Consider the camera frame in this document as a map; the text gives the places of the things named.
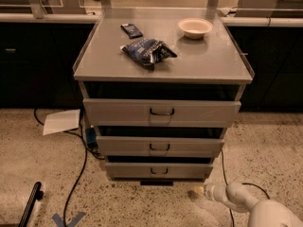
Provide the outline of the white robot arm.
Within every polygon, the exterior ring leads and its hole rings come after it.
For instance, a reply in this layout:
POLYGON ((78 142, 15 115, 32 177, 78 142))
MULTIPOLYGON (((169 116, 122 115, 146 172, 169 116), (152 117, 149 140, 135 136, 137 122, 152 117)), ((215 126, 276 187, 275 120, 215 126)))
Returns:
POLYGON ((196 186, 194 192, 209 201, 220 202, 230 210, 249 213, 247 227, 303 227, 303 221, 284 204, 259 200, 242 183, 209 183, 196 186))

